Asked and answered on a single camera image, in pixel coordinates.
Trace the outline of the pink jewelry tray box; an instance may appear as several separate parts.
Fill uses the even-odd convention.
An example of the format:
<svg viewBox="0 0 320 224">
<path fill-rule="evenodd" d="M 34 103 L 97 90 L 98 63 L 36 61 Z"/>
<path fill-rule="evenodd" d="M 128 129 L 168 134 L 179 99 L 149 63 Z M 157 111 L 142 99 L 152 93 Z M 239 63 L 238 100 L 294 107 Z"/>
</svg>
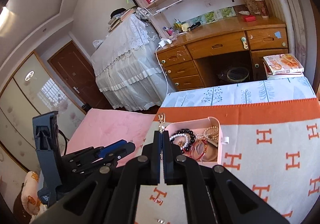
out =
<svg viewBox="0 0 320 224">
<path fill-rule="evenodd" d="M 222 163 L 222 149 L 224 145 L 229 144 L 229 137 L 223 134 L 217 118 L 210 116 L 204 119 L 171 123 L 165 130 L 169 132 L 171 143 L 178 145 L 185 156 L 194 159 L 192 155 L 194 143 L 197 140 L 207 140 L 217 147 L 217 160 L 213 162 L 197 162 L 208 167 Z"/>
</svg>

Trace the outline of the wooden desk with drawers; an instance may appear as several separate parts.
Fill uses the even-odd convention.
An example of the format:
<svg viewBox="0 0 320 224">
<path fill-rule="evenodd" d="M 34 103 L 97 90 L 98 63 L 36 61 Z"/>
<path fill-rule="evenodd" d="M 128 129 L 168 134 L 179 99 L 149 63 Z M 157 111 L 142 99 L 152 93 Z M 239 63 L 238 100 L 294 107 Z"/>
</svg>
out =
<svg viewBox="0 0 320 224">
<path fill-rule="evenodd" d="M 169 80 L 178 91 L 228 84 L 222 77 L 232 68 L 245 68 L 246 81 L 266 79 L 263 58 L 289 51 L 285 22 L 278 18 L 241 17 L 214 22 L 179 36 L 157 51 Z"/>
</svg>

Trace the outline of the gold hair clip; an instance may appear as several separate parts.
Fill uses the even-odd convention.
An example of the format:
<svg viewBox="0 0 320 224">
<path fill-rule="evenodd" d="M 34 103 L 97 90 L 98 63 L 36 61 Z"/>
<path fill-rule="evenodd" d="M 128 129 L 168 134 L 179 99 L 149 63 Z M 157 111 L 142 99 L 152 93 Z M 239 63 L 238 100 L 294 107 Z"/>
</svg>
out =
<svg viewBox="0 0 320 224">
<path fill-rule="evenodd" d="M 161 152 L 160 152 L 160 158 L 163 160 L 163 132 L 165 131 L 165 114 L 160 113 L 158 115 L 158 131 L 159 131 L 159 138 L 160 138 L 160 145 L 161 145 Z"/>
</svg>

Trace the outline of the beige curtain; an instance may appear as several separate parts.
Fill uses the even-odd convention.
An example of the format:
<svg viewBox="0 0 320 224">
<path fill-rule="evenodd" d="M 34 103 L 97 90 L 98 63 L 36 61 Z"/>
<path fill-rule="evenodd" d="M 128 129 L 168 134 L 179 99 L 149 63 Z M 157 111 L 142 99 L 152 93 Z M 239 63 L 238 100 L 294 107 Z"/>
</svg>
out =
<svg viewBox="0 0 320 224">
<path fill-rule="evenodd" d="M 305 69 L 316 65 L 316 24 L 310 0 L 271 0 L 274 15 L 286 23 L 289 52 Z"/>
</svg>

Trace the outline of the brown wooden door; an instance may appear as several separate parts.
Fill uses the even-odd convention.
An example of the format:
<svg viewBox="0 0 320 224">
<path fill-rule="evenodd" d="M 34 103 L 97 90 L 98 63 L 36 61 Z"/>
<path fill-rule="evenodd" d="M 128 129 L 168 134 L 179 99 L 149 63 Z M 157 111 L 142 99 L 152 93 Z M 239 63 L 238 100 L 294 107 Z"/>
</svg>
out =
<svg viewBox="0 0 320 224">
<path fill-rule="evenodd" d="M 48 63 L 83 103 L 83 110 L 112 109 L 95 82 L 92 65 L 73 41 L 69 41 L 51 56 Z"/>
</svg>

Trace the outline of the sliding wardrobe doors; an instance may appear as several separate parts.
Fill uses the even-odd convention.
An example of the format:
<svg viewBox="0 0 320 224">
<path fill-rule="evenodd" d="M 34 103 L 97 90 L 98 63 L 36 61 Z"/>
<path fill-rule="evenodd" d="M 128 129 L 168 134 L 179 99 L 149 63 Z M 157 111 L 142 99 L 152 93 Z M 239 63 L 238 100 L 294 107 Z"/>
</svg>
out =
<svg viewBox="0 0 320 224">
<path fill-rule="evenodd" d="M 18 67 L 1 91 L 1 143 L 27 170 L 39 171 L 33 117 L 57 111 L 60 151 L 85 118 L 63 89 L 51 78 L 35 53 Z"/>
</svg>

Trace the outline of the light blue patterned bedsheet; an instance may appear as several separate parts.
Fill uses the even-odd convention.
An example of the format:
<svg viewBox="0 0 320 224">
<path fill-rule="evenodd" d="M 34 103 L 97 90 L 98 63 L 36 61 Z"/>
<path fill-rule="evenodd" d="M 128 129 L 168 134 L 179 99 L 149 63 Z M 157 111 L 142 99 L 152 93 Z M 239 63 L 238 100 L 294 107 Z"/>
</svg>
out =
<svg viewBox="0 0 320 224">
<path fill-rule="evenodd" d="M 225 106 L 315 97 L 306 77 L 292 77 L 177 91 L 168 94 L 161 107 Z"/>
</svg>

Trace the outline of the red small box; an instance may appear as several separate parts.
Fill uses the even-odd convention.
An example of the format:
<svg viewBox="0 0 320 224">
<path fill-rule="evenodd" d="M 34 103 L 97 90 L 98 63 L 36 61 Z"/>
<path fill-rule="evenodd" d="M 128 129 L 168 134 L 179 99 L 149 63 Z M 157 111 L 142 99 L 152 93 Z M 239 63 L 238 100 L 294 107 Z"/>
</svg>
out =
<svg viewBox="0 0 320 224">
<path fill-rule="evenodd" d="M 244 15 L 242 18 L 245 22 L 253 22 L 256 20 L 254 15 Z"/>
</svg>

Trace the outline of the pink bed cover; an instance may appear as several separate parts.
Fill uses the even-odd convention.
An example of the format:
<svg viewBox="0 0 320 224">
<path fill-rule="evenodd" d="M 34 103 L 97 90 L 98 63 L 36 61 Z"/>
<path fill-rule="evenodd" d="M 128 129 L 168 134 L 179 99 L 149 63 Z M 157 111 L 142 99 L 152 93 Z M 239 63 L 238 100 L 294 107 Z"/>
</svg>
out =
<svg viewBox="0 0 320 224">
<path fill-rule="evenodd" d="M 118 166 L 139 156 L 155 116 L 122 110 L 91 109 L 68 142 L 67 153 L 87 147 L 106 147 L 119 140 L 135 144 L 133 153 L 118 161 Z"/>
</svg>

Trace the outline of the white strap smartwatch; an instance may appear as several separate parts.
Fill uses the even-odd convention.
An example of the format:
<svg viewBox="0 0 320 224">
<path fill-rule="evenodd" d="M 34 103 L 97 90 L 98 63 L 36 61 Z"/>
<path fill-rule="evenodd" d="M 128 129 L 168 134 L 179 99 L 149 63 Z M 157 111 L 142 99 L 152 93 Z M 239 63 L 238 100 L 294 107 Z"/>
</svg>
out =
<svg viewBox="0 0 320 224">
<path fill-rule="evenodd" d="M 197 161 L 213 162 L 217 160 L 218 149 L 207 140 L 197 140 L 193 145 L 192 155 Z"/>
</svg>

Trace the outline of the orange beige H blanket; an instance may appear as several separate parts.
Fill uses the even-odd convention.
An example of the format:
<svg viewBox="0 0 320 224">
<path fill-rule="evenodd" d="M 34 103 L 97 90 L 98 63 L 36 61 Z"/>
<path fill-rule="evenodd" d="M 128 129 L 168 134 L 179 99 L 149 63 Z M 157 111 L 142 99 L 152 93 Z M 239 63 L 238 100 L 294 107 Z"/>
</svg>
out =
<svg viewBox="0 0 320 224">
<path fill-rule="evenodd" d="M 290 223 L 302 223 L 319 197 L 319 102 L 162 108 L 172 129 L 215 117 L 229 143 L 219 163 Z"/>
</svg>

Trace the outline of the stack of magazines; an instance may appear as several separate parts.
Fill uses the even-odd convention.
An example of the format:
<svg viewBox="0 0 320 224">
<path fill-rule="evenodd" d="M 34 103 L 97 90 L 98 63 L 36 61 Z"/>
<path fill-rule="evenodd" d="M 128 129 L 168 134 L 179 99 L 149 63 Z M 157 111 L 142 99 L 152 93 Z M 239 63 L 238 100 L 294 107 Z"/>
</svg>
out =
<svg viewBox="0 0 320 224">
<path fill-rule="evenodd" d="M 291 54 L 264 56 L 264 69 L 268 79 L 301 77 L 304 67 Z"/>
</svg>

